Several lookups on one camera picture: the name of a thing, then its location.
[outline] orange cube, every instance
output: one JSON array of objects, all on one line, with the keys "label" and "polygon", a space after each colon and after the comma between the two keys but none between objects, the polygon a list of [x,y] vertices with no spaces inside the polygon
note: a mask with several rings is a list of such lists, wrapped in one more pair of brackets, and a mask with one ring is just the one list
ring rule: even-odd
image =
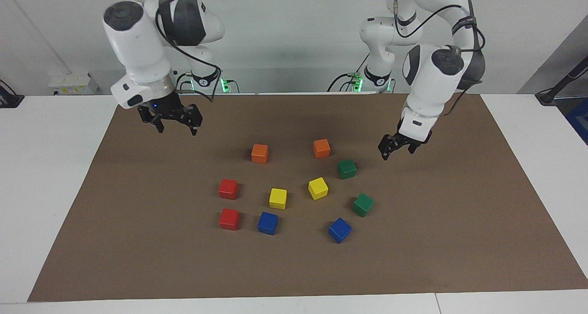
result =
[{"label": "orange cube", "polygon": [[251,151],[251,161],[255,163],[267,163],[267,145],[254,145],[254,149]]},{"label": "orange cube", "polygon": [[315,140],[313,151],[317,159],[328,157],[330,155],[329,141],[326,139]]}]

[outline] green cube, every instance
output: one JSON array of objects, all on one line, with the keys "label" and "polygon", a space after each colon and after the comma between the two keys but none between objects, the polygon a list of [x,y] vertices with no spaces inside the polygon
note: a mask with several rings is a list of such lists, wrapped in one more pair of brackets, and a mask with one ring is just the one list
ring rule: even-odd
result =
[{"label": "green cube", "polygon": [[355,174],[357,173],[357,167],[355,167],[355,163],[353,163],[353,160],[347,159],[339,163],[339,165],[337,166],[337,171],[339,172],[340,178],[342,180],[345,180],[345,178],[351,178],[355,176]]},{"label": "green cube", "polygon": [[365,193],[362,193],[355,199],[355,203],[353,203],[353,210],[357,215],[361,217],[365,217],[370,209],[372,209],[374,200],[368,197]]}]

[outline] white table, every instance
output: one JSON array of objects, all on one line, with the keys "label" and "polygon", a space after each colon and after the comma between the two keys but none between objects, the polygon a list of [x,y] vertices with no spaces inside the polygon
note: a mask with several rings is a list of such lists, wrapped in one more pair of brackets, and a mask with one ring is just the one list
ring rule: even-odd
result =
[{"label": "white table", "polygon": [[[483,100],[586,274],[588,147],[533,96]],[[25,303],[115,107],[111,96],[27,97],[0,109],[0,313],[588,313],[585,290]]]}]

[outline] blue cube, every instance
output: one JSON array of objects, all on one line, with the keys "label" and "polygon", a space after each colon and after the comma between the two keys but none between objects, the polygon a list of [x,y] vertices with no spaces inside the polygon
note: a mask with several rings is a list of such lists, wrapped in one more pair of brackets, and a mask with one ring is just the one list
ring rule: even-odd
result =
[{"label": "blue cube", "polygon": [[345,240],[345,237],[349,236],[351,232],[351,226],[345,222],[344,219],[338,218],[329,228],[329,235],[337,243],[341,243]]},{"label": "blue cube", "polygon": [[277,215],[267,213],[266,211],[261,213],[261,216],[259,217],[258,230],[260,232],[273,235],[276,233],[276,228]]}]

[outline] red cube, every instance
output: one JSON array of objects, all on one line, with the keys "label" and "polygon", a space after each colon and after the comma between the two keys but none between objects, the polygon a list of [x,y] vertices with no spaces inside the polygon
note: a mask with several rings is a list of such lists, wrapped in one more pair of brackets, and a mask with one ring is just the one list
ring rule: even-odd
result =
[{"label": "red cube", "polygon": [[237,199],[237,181],[226,178],[220,181],[219,195],[224,199]]},{"label": "red cube", "polygon": [[234,209],[223,209],[219,224],[223,229],[237,230],[239,228],[239,212]]}]

